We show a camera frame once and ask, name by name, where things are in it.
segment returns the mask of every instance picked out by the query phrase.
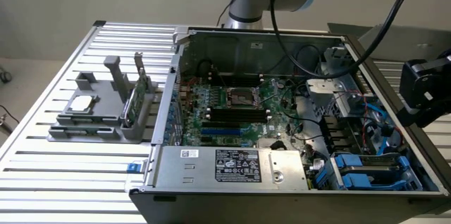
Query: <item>blue latch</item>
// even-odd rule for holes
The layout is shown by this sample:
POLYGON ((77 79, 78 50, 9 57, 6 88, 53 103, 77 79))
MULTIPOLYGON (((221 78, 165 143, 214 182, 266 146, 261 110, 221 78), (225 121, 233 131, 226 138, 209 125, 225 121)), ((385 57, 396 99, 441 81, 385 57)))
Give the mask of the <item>blue latch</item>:
POLYGON ((128 174, 140 174, 141 172, 141 165, 137 163, 129 163, 126 166, 126 173, 128 174))

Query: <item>white wall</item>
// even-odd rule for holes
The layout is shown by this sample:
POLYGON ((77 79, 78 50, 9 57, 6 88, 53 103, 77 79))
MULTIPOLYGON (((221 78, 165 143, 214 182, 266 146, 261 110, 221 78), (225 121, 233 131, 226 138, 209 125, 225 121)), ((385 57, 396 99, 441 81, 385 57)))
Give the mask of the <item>white wall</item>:
MULTIPOLYGON (((303 12, 278 13, 278 26, 325 30, 327 22, 375 25, 384 20, 393 1, 316 0, 303 12)), ((226 2, 0 0, 0 57, 65 60, 94 20, 213 25, 226 2)), ((449 15, 449 0, 405 0, 395 23, 449 30, 449 15)))

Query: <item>power supply label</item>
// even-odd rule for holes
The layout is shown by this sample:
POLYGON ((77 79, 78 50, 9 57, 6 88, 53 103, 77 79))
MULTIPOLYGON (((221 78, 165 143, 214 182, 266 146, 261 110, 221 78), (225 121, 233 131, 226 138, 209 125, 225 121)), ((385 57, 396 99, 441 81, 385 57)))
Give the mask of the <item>power supply label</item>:
POLYGON ((217 182, 260 183, 260 160, 256 150, 216 150, 217 182))

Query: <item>motherboard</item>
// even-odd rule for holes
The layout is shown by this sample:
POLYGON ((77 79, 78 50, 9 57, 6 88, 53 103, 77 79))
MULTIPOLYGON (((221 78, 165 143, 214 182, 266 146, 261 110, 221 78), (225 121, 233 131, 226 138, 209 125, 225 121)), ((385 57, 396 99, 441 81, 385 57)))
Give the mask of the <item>motherboard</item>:
POLYGON ((292 80, 192 78, 180 88, 182 145, 269 147, 289 139, 299 122, 292 80))

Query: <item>floor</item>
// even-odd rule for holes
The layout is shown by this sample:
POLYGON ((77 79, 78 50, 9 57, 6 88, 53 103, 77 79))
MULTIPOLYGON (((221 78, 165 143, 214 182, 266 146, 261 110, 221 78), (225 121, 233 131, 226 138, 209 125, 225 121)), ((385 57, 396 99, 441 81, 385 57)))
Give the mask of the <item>floor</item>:
MULTIPOLYGON (((62 64, 64 61, 57 60, 0 58, 0 65, 13 75, 9 83, 0 82, 0 105, 5 106, 18 120, 25 116, 62 64)), ((6 123, 12 128, 17 125, 10 118, 6 118, 6 123)), ((5 134, 0 134, 0 146, 6 138, 5 134)))

